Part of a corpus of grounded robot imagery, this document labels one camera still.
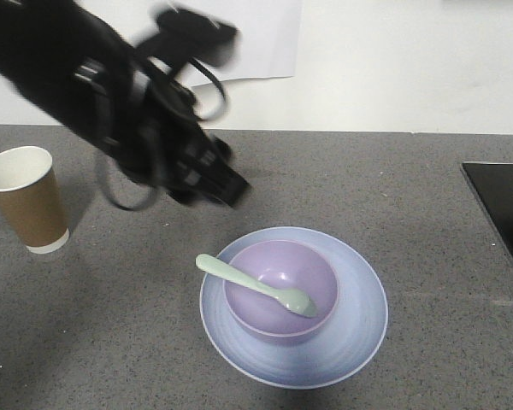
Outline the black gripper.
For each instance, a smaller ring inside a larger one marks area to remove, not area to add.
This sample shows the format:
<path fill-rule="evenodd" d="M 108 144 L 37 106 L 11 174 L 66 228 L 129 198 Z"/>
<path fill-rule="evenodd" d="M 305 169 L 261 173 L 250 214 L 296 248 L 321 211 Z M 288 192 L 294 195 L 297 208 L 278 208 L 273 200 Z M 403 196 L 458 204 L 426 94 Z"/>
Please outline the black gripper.
<path fill-rule="evenodd" d="M 208 136 L 194 110 L 196 98 L 175 78 L 178 69 L 162 71 L 152 63 L 131 67 L 127 78 L 127 116 L 132 130 L 113 134 L 117 119 L 112 75 L 96 65 L 97 182 L 109 203 L 120 204 L 111 184 L 109 158 L 134 183 L 148 187 L 139 200 L 152 205 L 165 191 L 176 202 L 202 197 L 236 208 L 251 189 L 229 165 L 231 149 Z"/>

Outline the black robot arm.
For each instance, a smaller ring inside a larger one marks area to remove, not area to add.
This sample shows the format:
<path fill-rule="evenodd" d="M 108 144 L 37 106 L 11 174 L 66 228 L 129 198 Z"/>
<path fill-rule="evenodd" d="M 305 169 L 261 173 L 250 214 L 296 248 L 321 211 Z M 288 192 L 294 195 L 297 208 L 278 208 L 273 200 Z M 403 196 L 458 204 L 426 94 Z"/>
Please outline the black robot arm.
<path fill-rule="evenodd" d="M 229 146 L 202 130 L 177 76 L 226 63 L 237 29 L 172 7 L 156 24 L 130 45 L 74 1 L 0 1 L 0 74 L 133 182 L 182 204 L 234 206 L 249 185 L 230 167 Z"/>

